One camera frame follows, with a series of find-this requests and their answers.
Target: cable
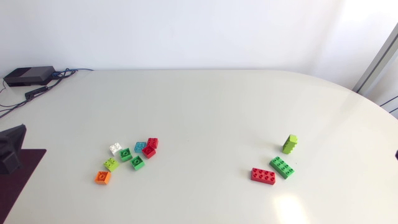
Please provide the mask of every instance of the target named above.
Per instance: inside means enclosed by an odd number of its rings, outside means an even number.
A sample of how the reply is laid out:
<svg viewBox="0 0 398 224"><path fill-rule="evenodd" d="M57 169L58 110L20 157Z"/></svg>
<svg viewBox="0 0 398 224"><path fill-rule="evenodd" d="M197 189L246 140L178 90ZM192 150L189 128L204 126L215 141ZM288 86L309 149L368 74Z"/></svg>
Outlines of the cable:
<svg viewBox="0 0 398 224"><path fill-rule="evenodd" d="M44 92L42 92L42 93L39 93L39 94L37 94L37 95L34 95L34 96L32 96L32 98L30 98L30 99L28 99L28 100L24 100L24 101L22 101L22 102L20 102L20 103L17 103L17 104L15 104L15 105L9 105L9 106L0 105L0 106L3 106L3 107L12 107L12 108L9 108L9 109L0 110L0 112L7 111L7 112L3 113L2 115L0 115L0 119L3 118L3 117L5 117L5 115L11 113L11 112L14 111L15 109L18 109L18 108L24 106L24 105L27 104L28 102L30 102L30 101L36 99L37 97L43 95L44 93L50 91L52 88L54 88L55 86L57 86L64 78L69 78L69 77L71 77L73 74L75 74L75 73L76 73L77 71L79 71L79 70L89 70L89 71L93 71L92 69L88 69L88 68L78 68L78 69L69 69L69 68L67 68L67 69L65 69L65 70L62 71L62 72L54 72L54 73L52 74L52 76L53 76L55 79L57 79L57 82L55 82L54 85L49 86L48 89L47 89L46 91L44 91Z"/></svg>
<svg viewBox="0 0 398 224"><path fill-rule="evenodd" d="M383 103L383 104L382 104L382 105L380 105L380 106L384 106L384 105L386 105L386 104L390 103L392 100L394 100L394 99L396 99L396 98L398 98L398 96L396 96L396 97L394 97L393 99L391 99L391 100L389 100L389 101L387 101L387 102Z"/></svg>
<svg viewBox="0 0 398 224"><path fill-rule="evenodd" d="M392 112L394 112L394 111L396 111L396 110L398 110L398 108L393 109L393 110L390 111L389 113L392 113Z"/></svg>
<svg viewBox="0 0 398 224"><path fill-rule="evenodd" d="M4 85L4 79L2 80L2 86L3 86L3 88L0 90L0 93L1 93L3 90L6 89L6 86Z"/></svg>

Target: toy block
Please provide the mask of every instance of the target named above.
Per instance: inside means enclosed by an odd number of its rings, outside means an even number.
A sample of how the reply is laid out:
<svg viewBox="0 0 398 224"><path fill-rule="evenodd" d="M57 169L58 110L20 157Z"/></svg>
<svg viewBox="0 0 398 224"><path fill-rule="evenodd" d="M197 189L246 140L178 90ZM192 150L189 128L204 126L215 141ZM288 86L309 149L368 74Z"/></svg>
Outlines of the toy block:
<svg viewBox="0 0 398 224"><path fill-rule="evenodd" d="M111 178L111 173L107 171L99 171L97 176L95 177L94 181L97 184L108 184Z"/></svg>
<svg viewBox="0 0 398 224"><path fill-rule="evenodd" d="M149 138L147 145L152 147L152 148L154 148L154 149L157 149L157 143L158 142L159 141L157 140L157 138Z"/></svg>
<svg viewBox="0 0 398 224"><path fill-rule="evenodd" d="M114 171L116 168L118 168L119 163L114 160L113 158L109 158L105 163L104 166L109 170L109 171Z"/></svg>
<svg viewBox="0 0 398 224"><path fill-rule="evenodd" d="M132 158L132 155L130 153L130 149L123 149L122 151L120 151L120 158L122 159L123 162L128 161L129 159Z"/></svg>
<svg viewBox="0 0 398 224"><path fill-rule="evenodd" d="M279 158L279 156L271 160L269 164L285 179L294 173L294 170Z"/></svg>
<svg viewBox="0 0 398 224"><path fill-rule="evenodd" d="M283 146L282 152L284 154L290 154L293 151L293 149L294 149L296 144L297 144L297 136L291 134L287 138L287 140L286 140L286 142L285 142L285 144Z"/></svg>
<svg viewBox="0 0 398 224"><path fill-rule="evenodd" d="M120 146L119 143L115 143L114 145L110 146L109 149L111 150L113 156L116 152L118 152L122 147Z"/></svg>
<svg viewBox="0 0 398 224"><path fill-rule="evenodd" d="M156 154L156 151L153 147L147 146L142 150L143 155L146 158L151 158L154 154Z"/></svg>
<svg viewBox="0 0 398 224"><path fill-rule="evenodd" d="M274 185L275 173L271 171L253 168L251 170L251 179L265 184Z"/></svg>
<svg viewBox="0 0 398 224"><path fill-rule="evenodd" d="M144 161L141 159L141 157L136 156L131 160L131 165L135 168L135 170L141 169L145 165Z"/></svg>
<svg viewBox="0 0 398 224"><path fill-rule="evenodd" d="M134 152L141 153L142 150L147 146L146 142L137 142L136 146L134 147Z"/></svg>

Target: green 2x4 brick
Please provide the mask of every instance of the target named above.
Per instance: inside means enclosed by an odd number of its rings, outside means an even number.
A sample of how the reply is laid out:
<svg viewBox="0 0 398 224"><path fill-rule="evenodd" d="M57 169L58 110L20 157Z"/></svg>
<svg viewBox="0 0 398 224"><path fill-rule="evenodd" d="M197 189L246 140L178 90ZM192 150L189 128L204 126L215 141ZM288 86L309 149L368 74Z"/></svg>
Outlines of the green 2x4 brick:
<svg viewBox="0 0 398 224"><path fill-rule="evenodd" d="M280 174L283 178L288 178L294 173L294 170L285 163L279 156L275 157L269 164Z"/></svg>

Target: lime green lego brick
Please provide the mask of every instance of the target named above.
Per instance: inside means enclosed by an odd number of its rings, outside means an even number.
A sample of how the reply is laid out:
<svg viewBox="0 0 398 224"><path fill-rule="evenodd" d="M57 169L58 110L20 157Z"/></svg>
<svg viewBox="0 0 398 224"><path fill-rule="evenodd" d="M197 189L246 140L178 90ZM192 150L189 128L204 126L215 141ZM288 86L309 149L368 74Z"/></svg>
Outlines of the lime green lego brick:
<svg viewBox="0 0 398 224"><path fill-rule="evenodd" d="M129 159L132 159L130 149L127 148L127 149L120 150L120 158L123 162L126 162Z"/></svg>
<svg viewBox="0 0 398 224"><path fill-rule="evenodd" d="M279 156L271 160L269 164L285 179L294 173L294 170Z"/></svg>
<svg viewBox="0 0 398 224"><path fill-rule="evenodd" d="M295 144L285 144L285 145L283 146L282 152L283 152L284 154L290 154L290 153L293 151L294 146L295 146Z"/></svg>
<svg viewBox="0 0 398 224"><path fill-rule="evenodd" d="M109 171L114 171L118 166L119 163L114 160L113 158L109 158L105 163L104 166L109 170Z"/></svg>
<svg viewBox="0 0 398 224"><path fill-rule="evenodd" d="M296 143L296 144L297 144L297 136L295 136L294 134L291 134L291 135L287 138L286 141L288 141L288 142L293 142L293 143Z"/></svg>
<svg viewBox="0 0 398 224"><path fill-rule="evenodd" d="M282 152L284 154L290 154L293 151L296 144L297 144L297 136L295 136L293 134L289 135L289 137L287 138L287 140L283 146Z"/></svg>
<svg viewBox="0 0 398 224"><path fill-rule="evenodd" d="M284 144L284 147L294 147L294 146L296 146L296 145L297 145L297 143L286 142L286 143Z"/></svg>
<svg viewBox="0 0 398 224"><path fill-rule="evenodd" d="M141 157L136 156L135 158L132 159L131 165L135 168L135 170L141 169L145 165L144 161L141 159Z"/></svg>
<svg viewBox="0 0 398 224"><path fill-rule="evenodd" d="M290 154L293 151L293 148L289 148L289 147L284 147L284 150L282 150L282 152L284 154Z"/></svg>

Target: red 2x4 brick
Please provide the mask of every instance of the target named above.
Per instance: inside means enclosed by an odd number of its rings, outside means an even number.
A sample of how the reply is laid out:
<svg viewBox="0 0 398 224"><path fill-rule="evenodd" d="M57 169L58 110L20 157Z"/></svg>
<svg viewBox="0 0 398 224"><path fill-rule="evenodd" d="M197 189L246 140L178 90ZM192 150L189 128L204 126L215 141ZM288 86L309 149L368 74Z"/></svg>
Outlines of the red 2x4 brick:
<svg viewBox="0 0 398 224"><path fill-rule="evenodd" d="M275 173L271 171L253 168L251 170L251 179L265 184L274 185Z"/></svg>

